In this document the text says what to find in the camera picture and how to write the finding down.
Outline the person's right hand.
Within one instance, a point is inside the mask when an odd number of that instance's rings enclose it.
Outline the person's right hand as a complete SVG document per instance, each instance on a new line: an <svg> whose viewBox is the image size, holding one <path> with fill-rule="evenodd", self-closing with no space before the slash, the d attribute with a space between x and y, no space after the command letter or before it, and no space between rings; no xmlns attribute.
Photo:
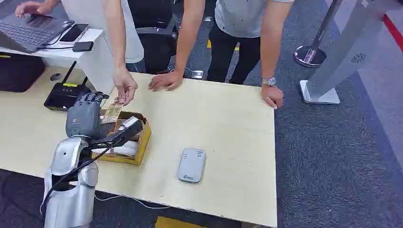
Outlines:
<svg viewBox="0 0 403 228"><path fill-rule="evenodd" d="M182 84L183 75L183 72L176 70L165 74L158 74L152 78L148 85L148 89L158 91L161 88L165 88L167 91L172 91Z"/></svg>
<svg viewBox="0 0 403 228"><path fill-rule="evenodd" d="M25 14L47 15L58 5L58 0L46 0L44 2L26 1L15 9L15 16L23 18Z"/></svg>

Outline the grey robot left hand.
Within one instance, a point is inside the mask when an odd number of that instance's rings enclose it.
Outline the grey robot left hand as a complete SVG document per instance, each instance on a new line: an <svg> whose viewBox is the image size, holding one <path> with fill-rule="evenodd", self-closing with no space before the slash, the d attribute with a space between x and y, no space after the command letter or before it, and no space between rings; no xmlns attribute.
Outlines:
<svg viewBox="0 0 403 228"><path fill-rule="evenodd" d="M110 130L100 118L102 100L109 95L103 92L88 92L76 100L69 108L66 120L68 137L85 136L95 140L105 138Z"/></svg>

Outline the person's left hand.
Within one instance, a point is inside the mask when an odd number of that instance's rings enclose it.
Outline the person's left hand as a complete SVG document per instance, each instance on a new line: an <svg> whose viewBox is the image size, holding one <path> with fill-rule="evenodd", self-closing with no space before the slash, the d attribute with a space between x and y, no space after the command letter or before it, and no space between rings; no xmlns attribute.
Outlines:
<svg viewBox="0 0 403 228"><path fill-rule="evenodd" d="M114 68L113 83L118 92L115 102L123 106L128 105L133 100L138 85L127 68Z"/></svg>
<svg viewBox="0 0 403 228"><path fill-rule="evenodd" d="M283 92L276 86L261 86L262 99L273 109L278 109L283 105Z"/></svg>

